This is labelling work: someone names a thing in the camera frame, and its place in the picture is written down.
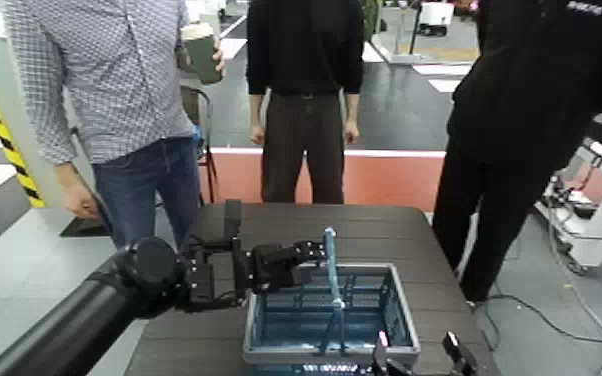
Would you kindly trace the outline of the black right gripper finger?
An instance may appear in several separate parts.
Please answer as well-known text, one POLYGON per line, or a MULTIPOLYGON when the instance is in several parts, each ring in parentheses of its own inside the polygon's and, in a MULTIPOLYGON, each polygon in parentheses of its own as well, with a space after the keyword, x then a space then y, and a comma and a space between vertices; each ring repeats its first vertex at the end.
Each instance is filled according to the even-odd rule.
POLYGON ((447 332, 442 340, 446 355, 453 366, 449 371, 451 376, 477 376, 479 367, 473 353, 464 346, 453 332, 447 332))

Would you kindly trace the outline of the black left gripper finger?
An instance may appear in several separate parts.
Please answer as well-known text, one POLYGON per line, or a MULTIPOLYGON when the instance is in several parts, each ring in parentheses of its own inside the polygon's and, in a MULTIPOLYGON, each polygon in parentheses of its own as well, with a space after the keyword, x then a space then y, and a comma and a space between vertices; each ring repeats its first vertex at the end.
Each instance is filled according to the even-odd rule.
POLYGON ((387 356, 389 341, 384 331, 378 332, 375 348, 372 352, 371 372, 375 376, 404 376, 404 368, 387 356))

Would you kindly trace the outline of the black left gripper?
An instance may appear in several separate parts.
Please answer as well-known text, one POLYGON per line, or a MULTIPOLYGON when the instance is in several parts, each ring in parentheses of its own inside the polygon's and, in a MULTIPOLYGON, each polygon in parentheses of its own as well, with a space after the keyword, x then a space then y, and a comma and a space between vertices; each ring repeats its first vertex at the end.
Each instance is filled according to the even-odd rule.
POLYGON ((298 241, 287 248, 264 244, 244 250, 240 238, 199 240, 192 238, 181 247, 180 256, 187 266, 184 283, 186 311, 219 310, 242 304, 250 292, 273 288, 292 288, 309 284, 312 269, 301 265, 287 270, 287 263, 321 263, 327 260, 325 246, 316 241, 298 241), (214 266, 209 258, 228 254, 232 265, 233 287, 216 293, 214 266))

